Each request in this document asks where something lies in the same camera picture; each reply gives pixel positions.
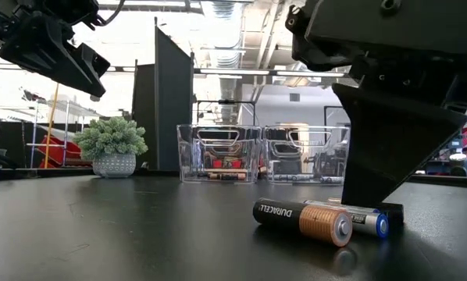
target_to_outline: metal shelving rack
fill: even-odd
[[[36,144],[37,115],[39,114],[39,105],[45,104],[45,105],[48,105],[49,107],[52,107],[53,103],[54,103],[53,100],[37,102],[36,116],[34,119],[34,131],[32,133],[32,143],[27,144],[27,146],[32,147],[32,151],[30,153],[30,167],[31,168],[34,164],[34,151],[36,150],[36,148],[47,146],[46,144]],[[64,112],[66,114],[64,139],[63,139],[63,144],[50,144],[49,147],[63,149],[62,164],[65,165],[66,164],[66,153],[67,153],[67,142],[68,142],[67,139],[68,139],[68,133],[69,133],[69,117],[70,116],[81,117],[82,119],[81,131],[82,131],[84,129],[84,118],[85,117],[103,117],[103,116],[101,114],[98,114],[95,110],[85,108],[73,101],[57,101],[55,110],[59,110],[60,112]]]

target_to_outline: copper-top battery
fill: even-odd
[[[263,225],[292,229],[338,247],[348,244],[351,237],[351,217],[344,209],[261,198],[253,216]]]

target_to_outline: wire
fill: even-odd
[[[55,114],[56,98],[59,96],[60,84],[56,84],[55,97],[53,98],[52,113],[49,115],[48,136],[46,137],[46,155],[45,155],[45,169],[48,168],[49,160],[49,140],[52,137],[53,116]]]
[[[121,10],[123,9],[125,1],[126,0],[119,0],[119,5],[117,6],[116,11],[114,11],[114,13],[107,20],[104,20],[104,19],[102,19],[101,16],[98,16],[99,22],[96,25],[98,25],[100,27],[105,27],[109,23],[111,23],[116,18],[116,16],[119,15]]]

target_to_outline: succulent plant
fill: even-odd
[[[91,120],[90,127],[76,133],[73,141],[81,149],[81,158],[93,160],[103,154],[141,155],[148,150],[144,138],[145,129],[137,128],[135,121],[123,117],[110,120]]]

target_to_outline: gray partition wall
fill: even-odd
[[[193,54],[155,27],[155,64],[135,69],[133,117],[147,130],[149,150],[137,158],[138,166],[147,162],[152,170],[180,170],[176,125],[192,122],[193,61]]]

